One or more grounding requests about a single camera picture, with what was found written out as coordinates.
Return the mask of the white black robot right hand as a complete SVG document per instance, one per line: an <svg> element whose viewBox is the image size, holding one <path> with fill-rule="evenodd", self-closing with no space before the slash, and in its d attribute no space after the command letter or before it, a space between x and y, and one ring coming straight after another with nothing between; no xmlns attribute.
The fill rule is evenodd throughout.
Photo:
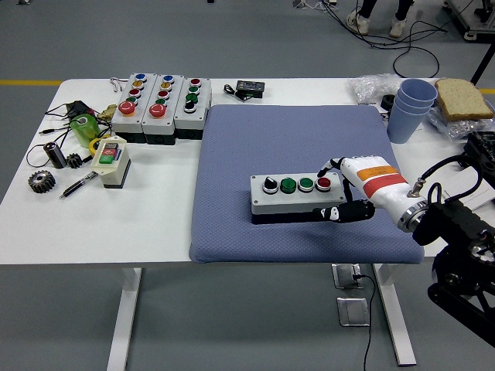
<svg viewBox="0 0 495 371"><path fill-rule="evenodd" d="M338 168L342 177L375 207L387 210L398 227L405 228L406 212L425 200L422 196L408 196L411 185L381 156L333 158L319 170L317 177L322 178L332 168Z"/></svg>

